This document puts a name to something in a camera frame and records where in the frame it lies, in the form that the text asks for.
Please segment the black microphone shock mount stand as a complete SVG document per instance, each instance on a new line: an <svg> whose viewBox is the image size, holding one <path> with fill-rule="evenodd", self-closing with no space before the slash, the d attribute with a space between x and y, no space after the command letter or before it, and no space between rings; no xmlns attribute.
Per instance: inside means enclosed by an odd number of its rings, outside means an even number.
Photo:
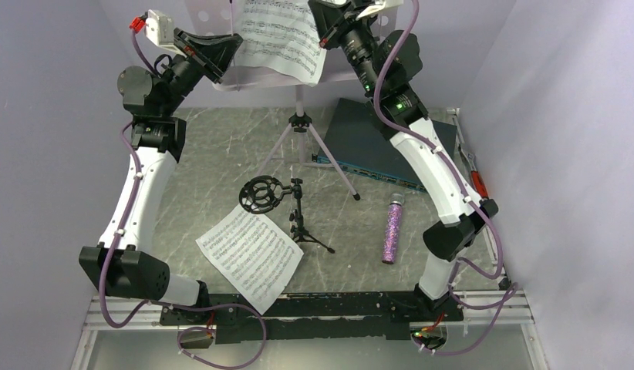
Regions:
<svg viewBox="0 0 634 370"><path fill-rule="evenodd" d="M330 254L336 251L313 237L305 227L302 212L303 180L298 177L290 179L284 185L279 179L261 175L249 180L239 191L238 202L250 214L266 214L277 208L286 196L295 200L295 208L289 214L290 234L295 243L314 243L324 247Z"/></svg>

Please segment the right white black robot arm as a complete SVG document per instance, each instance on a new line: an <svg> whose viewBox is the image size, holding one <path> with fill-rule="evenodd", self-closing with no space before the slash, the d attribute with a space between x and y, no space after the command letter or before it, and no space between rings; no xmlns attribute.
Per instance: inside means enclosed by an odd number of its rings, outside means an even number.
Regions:
<svg viewBox="0 0 634 370"><path fill-rule="evenodd" d="M415 309L433 320L453 296L453 282L466 249L497 214L497 204L481 196L457 169L434 128L425 105L410 85L421 71L418 38L410 29L384 40L371 27L377 15L400 1L310 1L321 48L341 49L378 117L377 129L408 162L437 210L426 229L424 272L415 288Z"/></svg>

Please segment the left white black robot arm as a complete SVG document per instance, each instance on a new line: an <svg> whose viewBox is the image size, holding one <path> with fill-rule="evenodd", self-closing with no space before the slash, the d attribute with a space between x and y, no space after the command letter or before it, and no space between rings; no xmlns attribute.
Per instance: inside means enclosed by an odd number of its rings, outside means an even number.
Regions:
<svg viewBox="0 0 634 370"><path fill-rule="evenodd" d="M184 148L187 122L176 109L203 79L220 83L238 48L239 34L199 36L173 31L179 53L162 72L125 68L117 79L127 125L130 165L109 225L95 247L83 247L79 264L98 292L181 305L181 314L200 324L212 303L205 284L172 274L150 254L153 229L164 189Z"/></svg>

